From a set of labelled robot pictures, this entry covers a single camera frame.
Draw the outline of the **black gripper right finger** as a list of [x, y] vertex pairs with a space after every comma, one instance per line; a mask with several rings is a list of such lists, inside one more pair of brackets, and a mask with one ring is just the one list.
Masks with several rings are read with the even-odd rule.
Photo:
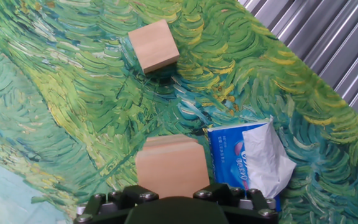
[[276, 200], [264, 197], [258, 189], [214, 183], [195, 192], [193, 198], [214, 203], [229, 223], [278, 224]]

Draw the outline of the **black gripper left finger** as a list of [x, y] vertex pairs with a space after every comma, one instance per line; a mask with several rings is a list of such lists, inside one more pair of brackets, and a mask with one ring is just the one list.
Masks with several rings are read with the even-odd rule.
[[113, 215], [127, 215], [132, 208], [159, 199], [159, 195], [139, 185], [125, 187], [107, 194], [94, 194], [85, 203], [77, 206], [73, 223], [96, 223], [113, 221]]

